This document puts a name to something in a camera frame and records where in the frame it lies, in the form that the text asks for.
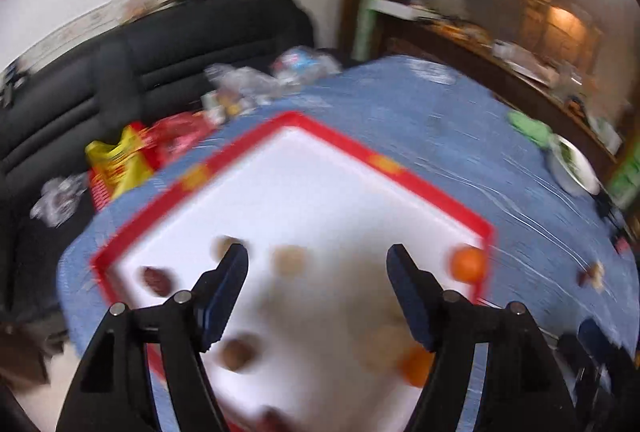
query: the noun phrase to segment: brown wooden counter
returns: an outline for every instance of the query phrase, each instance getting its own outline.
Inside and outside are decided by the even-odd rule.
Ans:
[[[425,24],[387,15],[378,16],[377,27],[380,37],[377,56],[409,54],[447,64],[493,91],[500,101],[541,120],[556,134],[571,141],[601,180],[606,180],[615,167],[616,158],[596,134],[548,94],[544,86],[515,73],[480,46],[452,40]]]

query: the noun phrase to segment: red frame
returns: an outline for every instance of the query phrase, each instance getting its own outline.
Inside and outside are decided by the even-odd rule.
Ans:
[[[209,157],[204,163],[188,170],[180,180],[176,181],[164,194],[158,196],[145,208],[140,210],[127,224],[114,234],[107,244],[91,259],[91,268],[102,289],[104,297],[110,304],[119,300],[116,290],[107,276],[109,267],[145,232],[149,231],[169,211],[200,190],[210,179],[233,163],[258,144],[278,132],[292,126],[322,139],[330,145],[367,164],[374,170],[389,177],[407,190],[437,206],[446,214],[470,228],[482,238],[482,246],[489,253],[492,243],[492,226],[483,218],[466,208],[458,201],[438,190],[427,181],[419,178],[393,160],[369,150],[353,139],[308,118],[301,112],[290,110],[260,124],[246,132],[222,150]],[[482,294],[483,282],[474,285],[472,302],[476,302]],[[164,378],[162,360],[154,348],[148,348],[149,365]]]

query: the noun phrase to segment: green cloth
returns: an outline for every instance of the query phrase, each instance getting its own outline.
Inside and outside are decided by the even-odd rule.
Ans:
[[[527,136],[540,148],[549,148],[549,137],[552,132],[546,123],[534,120],[519,110],[510,110],[507,118],[515,130]]]

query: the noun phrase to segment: metal screw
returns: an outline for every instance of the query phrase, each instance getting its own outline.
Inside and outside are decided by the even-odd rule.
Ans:
[[[126,308],[127,307],[122,302],[116,302],[109,308],[109,313],[116,317],[123,314]]]
[[[178,293],[174,295],[174,300],[178,304],[184,304],[185,302],[188,302],[189,300],[191,300],[191,291],[189,291],[188,289],[178,291]]]
[[[517,315],[523,315],[527,312],[527,308],[522,302],[511,302],[509,304],[509,311],[516,313]]]
[[[452,289],[447,289],[446,291],[442,292],[442,298],[445,302],[453,304],[454,302],[460,300],[460,293]]]

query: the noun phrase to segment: orange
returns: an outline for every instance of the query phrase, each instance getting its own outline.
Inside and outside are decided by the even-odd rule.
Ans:
[[[461,246],[449,259],[449,272],[459,282],[476,284],[486,276],[488,258],[484,250],[475,246]]]
[[[420,344],[415,345],[398,365],[402,379],[414,387],[424,387],[435,357],[433,352],[427,351]]]

